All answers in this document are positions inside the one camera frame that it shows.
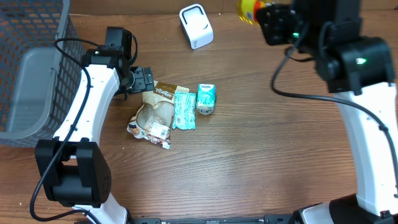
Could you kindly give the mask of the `brown printed snack pouch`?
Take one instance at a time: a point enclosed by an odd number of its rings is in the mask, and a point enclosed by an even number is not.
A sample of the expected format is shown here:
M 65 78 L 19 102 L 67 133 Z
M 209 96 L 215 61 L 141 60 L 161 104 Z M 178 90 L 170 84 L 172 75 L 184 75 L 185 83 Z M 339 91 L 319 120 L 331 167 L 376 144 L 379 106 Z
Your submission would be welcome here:
M 142 94 L 143 105 L 130 119 L 127 131 L 137 139 L 145 139 L 169 149 L 170 126 L 175 114 L 175 94 L 189 91 L 186 87 L 155 81 L 154 89 Z

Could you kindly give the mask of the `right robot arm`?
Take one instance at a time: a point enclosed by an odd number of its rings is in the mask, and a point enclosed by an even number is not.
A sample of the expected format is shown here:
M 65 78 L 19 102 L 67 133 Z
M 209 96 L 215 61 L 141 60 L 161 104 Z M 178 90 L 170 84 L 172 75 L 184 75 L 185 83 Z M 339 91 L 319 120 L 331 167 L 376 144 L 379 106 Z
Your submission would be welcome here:
M 357 192 L 297 210 L 292 223 L 397 222 L 397 86 L 391 51 L 361 35 L 359 1 L 259 3 L 254 19 L 269 45 L 309 54 L 345 122 Z

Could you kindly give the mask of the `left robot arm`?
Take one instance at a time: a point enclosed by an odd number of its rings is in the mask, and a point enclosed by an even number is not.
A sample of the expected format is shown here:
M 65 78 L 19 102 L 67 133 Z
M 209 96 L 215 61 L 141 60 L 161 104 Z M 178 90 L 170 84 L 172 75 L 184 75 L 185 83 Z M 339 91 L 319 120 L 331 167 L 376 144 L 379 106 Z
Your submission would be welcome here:
M 83 214 L 91 223 L 133 223 L 128 209 L 111 194 L 111 170 L 99 144 L 109 104 L 114 96 L 154 89 L 148 67 L 135 66 L 137 39 L 122 27 L 108 27 L 105 43 L 93 44 L 81 60 L 56 49 L 81 69 L 78 90 L 61 126 L 51 140 L 35 147 L 40 180 L 29 210 L 34 220 L 49 222 Z

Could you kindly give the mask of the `yellow liquid bottle grey cap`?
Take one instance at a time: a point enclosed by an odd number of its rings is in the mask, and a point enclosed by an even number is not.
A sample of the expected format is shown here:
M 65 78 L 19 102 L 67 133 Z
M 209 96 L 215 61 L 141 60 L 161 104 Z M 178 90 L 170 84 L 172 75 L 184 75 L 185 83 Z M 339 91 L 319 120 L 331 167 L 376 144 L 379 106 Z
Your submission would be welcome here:
M 238 16 L 242 21 L 252 25 L 260 25 L 269 17 L 271 0 L 239 0 L 237 3 Z

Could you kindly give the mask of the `mint green snack packet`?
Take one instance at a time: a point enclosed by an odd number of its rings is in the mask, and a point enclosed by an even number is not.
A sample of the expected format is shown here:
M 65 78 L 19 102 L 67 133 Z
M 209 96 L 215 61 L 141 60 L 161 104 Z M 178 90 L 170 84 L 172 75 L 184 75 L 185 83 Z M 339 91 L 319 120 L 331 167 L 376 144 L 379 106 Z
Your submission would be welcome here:
M 194 93 L 175 93 L 175 114 L 172 127 L 181 130 L 193 130 L 195 124 L 196 94 Z

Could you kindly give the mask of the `green white Knorr container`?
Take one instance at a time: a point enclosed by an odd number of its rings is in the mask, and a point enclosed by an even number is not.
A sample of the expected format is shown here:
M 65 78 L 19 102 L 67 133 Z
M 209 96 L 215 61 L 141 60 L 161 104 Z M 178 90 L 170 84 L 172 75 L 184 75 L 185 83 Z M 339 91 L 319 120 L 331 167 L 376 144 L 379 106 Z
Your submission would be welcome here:
M 210 115 L 214 112 L 216 105 L 216 96 L 209 93 L 198 93 L 196 100 L 196 109 L 200 114 Z

